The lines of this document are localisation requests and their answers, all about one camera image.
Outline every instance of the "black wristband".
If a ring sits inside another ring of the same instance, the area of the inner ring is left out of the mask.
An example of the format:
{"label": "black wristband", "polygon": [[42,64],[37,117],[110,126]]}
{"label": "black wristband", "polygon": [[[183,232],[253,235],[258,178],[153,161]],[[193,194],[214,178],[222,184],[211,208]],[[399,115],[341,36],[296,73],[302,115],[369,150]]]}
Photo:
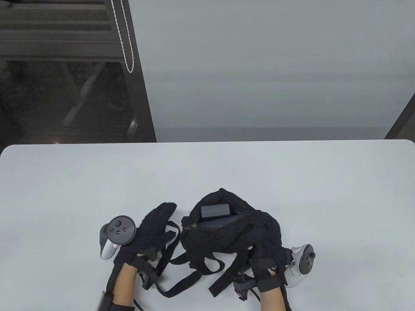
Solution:
{"label": "black wristband", "polygon": [[283,285],[284,280],[278,274],[269,277],[268,279],[258,281],[256,283],[256,287],[258,288],[260,293],[270,291],[271,289],[281,287]]}

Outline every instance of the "finger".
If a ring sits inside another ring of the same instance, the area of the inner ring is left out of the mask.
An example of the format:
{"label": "finger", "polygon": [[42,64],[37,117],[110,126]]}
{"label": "finger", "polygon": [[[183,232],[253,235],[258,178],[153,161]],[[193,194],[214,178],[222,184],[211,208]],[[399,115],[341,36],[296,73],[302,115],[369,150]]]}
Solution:
{"label": "finger", "polygon": [[177,205],[175,203],[164,203],[163,208],[160,209],[158,213],[154,215],[154,227],[151,229],[151,231],[155,233],[164,232],[167,222],[173,215],[174,211],[176,210],[176,207]]}
{"label": "finger", "polygon": [[165,242],[164,244],[167,244],[168,242],[173,240],[175,237],[176,237],[176,232],[170,230],[170,231],[167,231],[166,233],[163,233],[162,239]]}

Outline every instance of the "black mesh glove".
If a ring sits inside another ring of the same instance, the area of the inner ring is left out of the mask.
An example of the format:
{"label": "black mesh glove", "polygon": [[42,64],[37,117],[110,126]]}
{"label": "black mesh glove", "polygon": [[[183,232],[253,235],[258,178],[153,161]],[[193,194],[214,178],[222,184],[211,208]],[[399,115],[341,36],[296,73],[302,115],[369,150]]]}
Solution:
{"label": "black mesh glove", "polygon": [[114,259],[114,264],[130,264],[139,253],[154,255],[161,251],[169,241],[173,240],[176,233],[174,231],[165,232],[165,229],[176,207],[177,205],[174,203],[163,203],[148,213],[140,227],[136,229],[134,239],[120,247]]}

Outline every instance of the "hand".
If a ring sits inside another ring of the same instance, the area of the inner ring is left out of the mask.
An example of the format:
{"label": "hand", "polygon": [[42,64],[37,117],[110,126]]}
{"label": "hand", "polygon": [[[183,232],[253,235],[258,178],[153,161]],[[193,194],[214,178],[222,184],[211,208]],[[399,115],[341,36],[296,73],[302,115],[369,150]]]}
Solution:
{"label": "hand", "polygon": [[162,203],[144,217],[140,227],[136,229],[134,239],[120,247],[114,264],[131,263],[137,254],[153,250],[161,251],[164,246],[174,239],[174,231],[165,232],[166,225],[170,217],[176,210],[174,203]]}
{"label": "hand", "polygon": [[285,284],[284,270],[285,266],[280,264],[272,258],[269,250],[266,248],[263,242],[254,244],[252,248],[251,255],[251,266],[252,272],[255,276],[257,284],[259,283],[259,291],[261,292],[261,282],[267,279],[270,279],[278,274],[277,277],[274,277],[275,287],[280,287]]}

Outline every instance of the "black buckle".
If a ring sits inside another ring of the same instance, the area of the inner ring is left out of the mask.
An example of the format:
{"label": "black buckle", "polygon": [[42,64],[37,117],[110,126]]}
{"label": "black buckle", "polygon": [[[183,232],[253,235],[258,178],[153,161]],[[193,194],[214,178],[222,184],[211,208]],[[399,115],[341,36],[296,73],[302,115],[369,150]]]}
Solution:
{"label": "black buckle", "polygon": [[256,286],[256,281],[246,274],[238,274],[235,275],[233,285],[235,293],[239,296],[238,298],[245,301],[248,299],[248,291]]}

